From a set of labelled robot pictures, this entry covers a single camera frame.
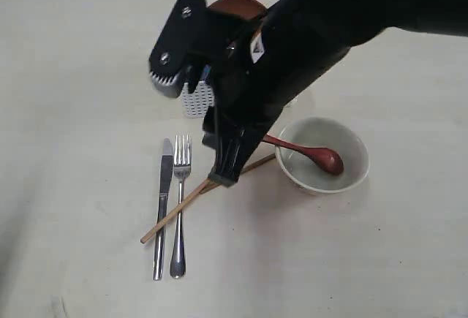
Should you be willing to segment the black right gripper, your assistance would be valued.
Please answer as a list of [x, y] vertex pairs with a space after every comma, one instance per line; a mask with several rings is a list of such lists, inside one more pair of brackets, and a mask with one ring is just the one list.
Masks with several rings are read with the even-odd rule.
[[303, 17], [220, 15], [210, 31], [208, 83], [215, 105], [203, 128], [215, 160], [208, 178], [230, 187], [284, 106], [303, 90]]

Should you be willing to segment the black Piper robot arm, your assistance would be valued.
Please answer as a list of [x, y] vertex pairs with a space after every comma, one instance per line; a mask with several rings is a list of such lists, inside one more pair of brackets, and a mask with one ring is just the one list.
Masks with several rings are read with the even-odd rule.
[[279, 0], [249, 21], [208, 79], [215, 101], [203, 128], [216, 138], [210, 180], [235, 184], [284, 106], [390, 27], [464, 36], [467, 0]]

